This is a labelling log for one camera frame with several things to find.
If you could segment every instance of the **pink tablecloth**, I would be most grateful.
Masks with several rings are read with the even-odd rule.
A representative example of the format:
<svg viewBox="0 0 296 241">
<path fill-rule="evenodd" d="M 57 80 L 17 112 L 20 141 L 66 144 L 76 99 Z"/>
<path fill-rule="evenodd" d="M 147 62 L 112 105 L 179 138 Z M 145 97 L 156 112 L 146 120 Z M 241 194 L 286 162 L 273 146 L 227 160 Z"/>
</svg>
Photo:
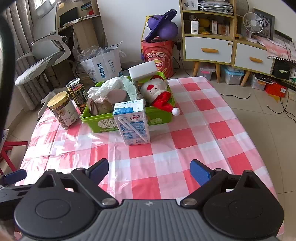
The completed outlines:
<svg viewBox="0 0 296 241">
<path fill-rule="evenodd" d="M 47 110 L 38 122 L 21 168 L 30 184 L 47 169 L 70 173 L 101 158 L 109 173 L 100 186 L 117 198 L 177 199 L 199 187 L 189 164 L 198 159 L 209 168 L 232 174 L 252 169 L 276 196 L 267 169 L 235 114 L 204 77 L 169 80 L 181 115 L 168 124 L 150 126 L 151 143 L 125 146 L 118 131 L 94 134 L 79 122 L 61 128 Z"/>
</svg>

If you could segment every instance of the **green plastic basket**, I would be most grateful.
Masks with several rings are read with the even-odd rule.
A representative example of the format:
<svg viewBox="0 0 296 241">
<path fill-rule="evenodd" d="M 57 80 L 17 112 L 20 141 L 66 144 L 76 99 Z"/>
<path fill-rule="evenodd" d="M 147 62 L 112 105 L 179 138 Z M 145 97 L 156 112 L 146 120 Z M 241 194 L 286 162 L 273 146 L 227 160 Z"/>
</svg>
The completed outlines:
<svg viewBox="0 0 296 241">
<path fill-rule="evenodd" d="M 165 76 L 162 72 L 157 72 L 157 75 L 161 76 L 165 80 Z M 150 78 L 147 78 L 147 79 L 144 79 L 140 82 L 145 83 L 149 80 L 150 80 Z M 104 83 L 104 81 L 99 82 L 96 84 L 96 86 L 101 87 L 101 85 L 103 83 Z M 173 95 L 169 99 L 168 103 L 170 103 L 173 107 L 175 106 L 175 100 L 174 100 Z M 172 120 L 172 113 L 157 109 L 154 106 L 146 107 L 146 116 L 148 119 L 148 124 L 150 126 L 157 125 L 157 124 L 163 124 L 163 123 L 169 123 Z M 113 113 L 92 116 L 89 113 L 89 109 L 85 108 L 85 110 L 83 111 L 83 113 L 81 115 L 81 120 L 84 123 L 87 123 L 94 133 L 118 130 L 117 125 L 114 120 L 114 117 L 113 117 Z"/>
</svg>

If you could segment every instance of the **white drawer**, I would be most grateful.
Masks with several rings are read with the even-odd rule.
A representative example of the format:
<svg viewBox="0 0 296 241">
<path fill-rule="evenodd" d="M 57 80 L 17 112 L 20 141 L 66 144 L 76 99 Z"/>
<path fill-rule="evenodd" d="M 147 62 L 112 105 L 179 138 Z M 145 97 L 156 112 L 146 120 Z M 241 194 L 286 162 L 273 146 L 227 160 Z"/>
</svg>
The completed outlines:
<svg viewBox="0 0 296 241">
<path fill-rule="evenodd" d="M 235 67 L 252 69 L 270 74 L 273 59 L 267 58 L 267 51 L 245 44 L 237 44 Z"/>
<path fill-rule="evenodd" d="M 203 37 L 185 37 L 186 59 L 199 59 L 230 63 L 232 42 Z"/>
</svg>

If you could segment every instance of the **gold lid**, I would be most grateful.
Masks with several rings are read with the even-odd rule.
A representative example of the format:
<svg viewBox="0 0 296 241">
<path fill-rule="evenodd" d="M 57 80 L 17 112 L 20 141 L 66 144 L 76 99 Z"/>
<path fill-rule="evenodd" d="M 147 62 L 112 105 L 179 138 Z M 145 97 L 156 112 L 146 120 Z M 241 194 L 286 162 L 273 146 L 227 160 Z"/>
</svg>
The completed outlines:
<svg viewBox="0 0 296 241">
<path fill-rule="evenodd" d="M 69 95 L 66 91 L 58 93 L 54 97 L 52 97 L 50 101 L 48 101 L 47 107 L 51 110 L 56 109 L 62 104 L 64 104 L 68 98 L 69 98 Z"/>
</svg>

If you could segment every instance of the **picture frame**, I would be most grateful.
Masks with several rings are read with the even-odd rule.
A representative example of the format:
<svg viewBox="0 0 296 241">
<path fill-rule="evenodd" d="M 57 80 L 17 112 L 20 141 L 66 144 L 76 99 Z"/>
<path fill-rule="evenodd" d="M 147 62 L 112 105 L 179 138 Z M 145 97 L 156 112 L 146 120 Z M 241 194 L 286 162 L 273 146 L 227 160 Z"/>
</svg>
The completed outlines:
<svg viewBox="0 0 296 241">
<path fill-rule="evenodd" d="M 270 24 L 270 31 L 269 31 L 268 36 L 266 36 L 266 33 L 264 33 L 264 29 L 260 33 L 258 33 L 257 35 L 262 36 L 262 37 L 267 37 L 270 40 L 273 40 L 275 16 L 273 16 L 267 12 L 261 11 L 259 9 L 256 9 L 256 8 L 253 8 L 253 12 L 258 14 L 261 17 L 261 19 L 263 20 L 263 22 L 268 22 Z"/>
</svg>

